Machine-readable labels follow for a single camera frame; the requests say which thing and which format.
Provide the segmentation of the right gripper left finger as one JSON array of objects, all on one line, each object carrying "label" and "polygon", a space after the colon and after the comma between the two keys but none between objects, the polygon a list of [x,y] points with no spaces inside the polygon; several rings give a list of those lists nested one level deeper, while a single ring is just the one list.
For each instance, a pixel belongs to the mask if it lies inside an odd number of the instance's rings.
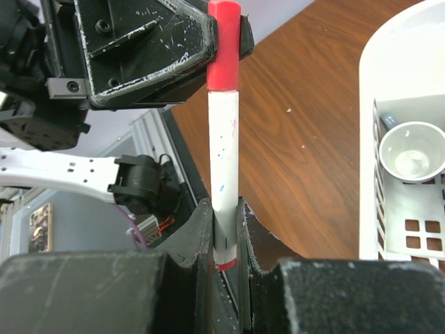
[{"label": "right gripper left finger", "polygon": [[213,211],[149,250],[16,255],[1,265],[2,333],[210,333]]}]

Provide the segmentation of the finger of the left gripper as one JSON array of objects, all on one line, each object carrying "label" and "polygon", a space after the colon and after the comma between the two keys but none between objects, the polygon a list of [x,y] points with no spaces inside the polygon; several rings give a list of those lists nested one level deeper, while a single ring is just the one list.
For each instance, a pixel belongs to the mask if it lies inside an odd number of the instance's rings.
[{"label": "finger of the left gripper", "polygon": [[241,15],[239,59],[242,60],[254,51],[254,36],[248,16]]}]

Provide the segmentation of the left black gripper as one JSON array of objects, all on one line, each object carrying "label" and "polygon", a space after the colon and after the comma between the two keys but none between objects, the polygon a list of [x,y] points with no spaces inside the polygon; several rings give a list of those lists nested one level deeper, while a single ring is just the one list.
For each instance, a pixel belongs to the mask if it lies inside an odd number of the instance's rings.
[{"label": "left black gripper", "polygon": [[130,109],[185,102],[204,84],[216,55],[217,24],[206,1],[40,5],[49,98],[81,110],[90,103]]}]

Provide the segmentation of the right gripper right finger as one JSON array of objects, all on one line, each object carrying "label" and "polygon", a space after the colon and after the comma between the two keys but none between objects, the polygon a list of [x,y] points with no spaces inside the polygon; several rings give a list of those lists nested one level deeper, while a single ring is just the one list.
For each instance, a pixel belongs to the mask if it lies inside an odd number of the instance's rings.
[{"label": "right gripper right finger", "polygon": [[237,208],[240,309],[252,333],[443,333],[444,277],[426,262],[306,259]]}]

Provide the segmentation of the red pen cap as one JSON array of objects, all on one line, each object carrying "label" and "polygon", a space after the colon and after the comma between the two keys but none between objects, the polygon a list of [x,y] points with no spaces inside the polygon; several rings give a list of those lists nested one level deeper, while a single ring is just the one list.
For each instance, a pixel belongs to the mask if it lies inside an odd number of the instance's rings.
[{"label": "red pen cap", "polygon": [[238,90],[241,6],[234,1],[210,1],[208,14],[216,19],[216,57],[207,66],[207,89]]}]

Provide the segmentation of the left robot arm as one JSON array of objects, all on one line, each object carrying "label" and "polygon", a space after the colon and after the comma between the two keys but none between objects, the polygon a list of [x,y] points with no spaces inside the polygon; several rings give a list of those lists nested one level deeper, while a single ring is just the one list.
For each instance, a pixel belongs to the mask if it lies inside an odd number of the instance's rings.
[{"label": "left robot arm", "polygon": [[185,102],[221,45],[210,1],[2,1],[1,184],[174,215],[184,182],[170,155],[96,157],[111,128],[88,118]]}]

